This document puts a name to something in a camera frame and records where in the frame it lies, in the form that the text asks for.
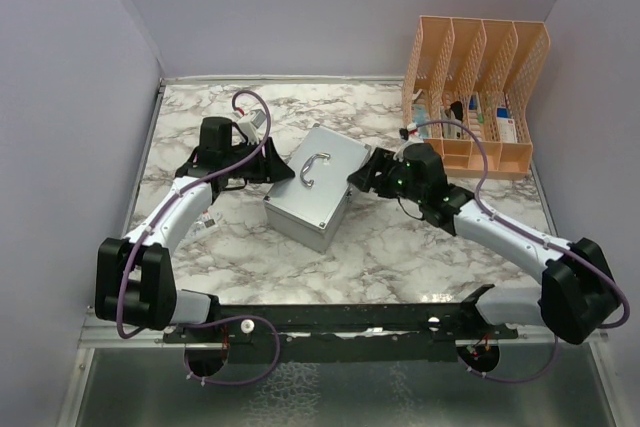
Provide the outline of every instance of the metal box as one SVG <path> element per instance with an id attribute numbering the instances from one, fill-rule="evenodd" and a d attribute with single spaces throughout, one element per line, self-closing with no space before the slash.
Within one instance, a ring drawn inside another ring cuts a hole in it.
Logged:
<path id="1" fill-rule="evenodd" d="M 362 167 L 370 151 L 362 142 L 314 125 L 288 162 L 296 177 L 274 184 L 264 198 L 269 223 L 325 252 L 350 202 L 347 177 Z"/>

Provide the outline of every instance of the cable connector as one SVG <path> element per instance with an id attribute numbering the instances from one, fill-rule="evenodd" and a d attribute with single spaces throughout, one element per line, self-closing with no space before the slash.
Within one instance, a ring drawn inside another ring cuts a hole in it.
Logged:
<path id="1" fill-rule="evenodd" d="M 402 140 L 409 140 L 409 136 L 414 135 L 418 132 L 418 128 L 416 127 L 415 122 L 411 122 L 405 128 L 399 130 L 400 138 Z"/>
<path id="2" fill-rule="evenodd" d="M 239 118 L 237 124 L 240 131 L 247 136 L 249 144 L 257 144 L 260 142 L 258 129 L 267 120 L 267 116 L 262 109 L 254 109 L 246 115 Z"/>

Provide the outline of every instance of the marble surface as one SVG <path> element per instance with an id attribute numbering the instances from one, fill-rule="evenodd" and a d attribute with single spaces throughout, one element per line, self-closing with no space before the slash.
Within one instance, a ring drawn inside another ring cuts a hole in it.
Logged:
<path id="1" fill-rule="evenodd" d="M 287 160 L 316 122 L 375 146 L 401 141 L 399 84 L 168 86 L 153 135 L 132 226 L 168 192 L 174 172 L 197 144 L 200 122 L 230 115 L 235 91 L 248 87 L 273 113 L 276 148 Z M 249 96 L 239 105 L 258 104 Z M 455 179 L 472 188 L 476 180 Z M 173 256 L 178 288 L 216 294 L 223 303 L 398 303 L 459 301 L 485 283 L 535 285 L 530 277 L 474 242 L 407 217 L 397 202 L 356 196 L 325 254 L 269 227 L 262 198 L 269 185 L 228 192 L 211 207 L 210 235 L 181 244 Z M 531 176 L 488 181 L 484 199 L 536 229 L 548 225 Z M 416 213 L 410 203 L 410 212 Z"/>

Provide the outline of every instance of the metal frame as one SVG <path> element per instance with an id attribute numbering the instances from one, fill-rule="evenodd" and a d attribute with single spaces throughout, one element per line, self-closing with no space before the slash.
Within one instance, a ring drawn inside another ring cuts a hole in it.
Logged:
<path id="1" fill-rule="evenodd" d="M 89 381 L 93 354 L 94 349 L 78 349 L 67 394 L 56 424 L 57 427 L 74 427 L 78 423 L 82 399 Z"/>
<path id="2" fill-rule="evenodd" d="M 180 85 L 180 84 L 199 84 L 199 83 L 247 83 L 260 81 L 264 83 L 278 82 L 278 83 L 298 83 L 304 81 L 305 83 L 349 83 L 349 82 L 362 82 L 362 83 L 398 83 L 402 80 L 402 77 L 333 77 L 333 76 L 198 76 L 198 77 L 183 77 L 183 78 L 166 78 L 161 79 L 160 87 L 156 97 L 155 106 L 152 113 L 151 122 L 149 125 L 149 131 L 145 140 L 145 145 L 140 160 L 140 165 L 136 175 L 134 189 L 131 195 L 131 201 L 127 209 L 126 219 L 123 225 L 122 234 L 127 232 L 128 226 L 131 222 L 135 205 L 137 202 L 139 185 L 144 174 L 147 158 L 151 148 L 151 141 L 155 132 L 155 126 L 160 113 L 160 107 L 162 105 L 162 99 L 167 85 Z M 549 225 L 551 234 L 557 235 L 555 223 L 547 204 L 544 189 L 540 182 L 540 177 L 535 166 L 535 162 L 532 161 L 531 169 L 534 177 L 536 187 L 538 189 L 541 204 Z M 82 406 L 82 399 L 89 379 L 90 369 L 93 361 L 93 355 L 95 349 L 108 349 L 108 348 L 190 348 L 190 349 L 219 349 L 222 347 L 220 343 L 187 343 L 187 344 L 167 344 L 163 342 L 164 333 L 147 331 L 140 334 L 134 339 L 124 341 L 117 336 L 113 324 L 110 322 L 103 322 L 95 317 L 91 308 L 87 311 L 87 317 L 83 326 L 81 337 L 79 341 L 78 352 L 72 371 L 69 388 L 65 400 L 62 405 L 61 414 L 57 423 L 57 427 L 74 427 L 77 423 L 80 408 Z M 456 340 L 456 345 L 466 345 L 468 340 Z M 500 340 L 500 343 L 550 343 L 553 340 L 553 336 L 547 329 L 539 327 L 525 327 L 518 329 L 518 336 L 515 339 Z M 603 390 L 606 399 L 609 404 L 614 422 L 620 427 L 634 426 L 633 415 L 629 409 L 628 402 L 626 401 L 625 393 L 620 385 L 619 380 L 615 375 L 615 368 L 613 366 L 613 360 L 608 345 L 608 336 L 604 332 L 595 332 L 588 339 L 587 342 L 591 347 L 594 363 L 602 382 Z"/>

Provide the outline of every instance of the black joint housing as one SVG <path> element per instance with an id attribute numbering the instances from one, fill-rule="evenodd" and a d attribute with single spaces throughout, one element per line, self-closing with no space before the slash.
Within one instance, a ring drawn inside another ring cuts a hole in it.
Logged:
<path id="1" fill-rule="evenodd" d="M 98 249 L 96 317 L 116 320 L 118 293 L 125 263 L 133 246 L 127 239 L 106 239 Z M 124 322 L 162 330 L 169 325 L 177 293 L 169 250 L 160 244 L 141 246 L 135 259 L 140 280 L 129 279 L 124 298 Z"/>
<path id="2" fill-rule="evenodd" d="M 570 248 L 613 280 L 598 244 L 583 238 Z M 562 340 L 577 345 L 618 308 L 620 299 L 602 279 L 565 254 L 547 262 L 539 304 L 547 326 Z"/>

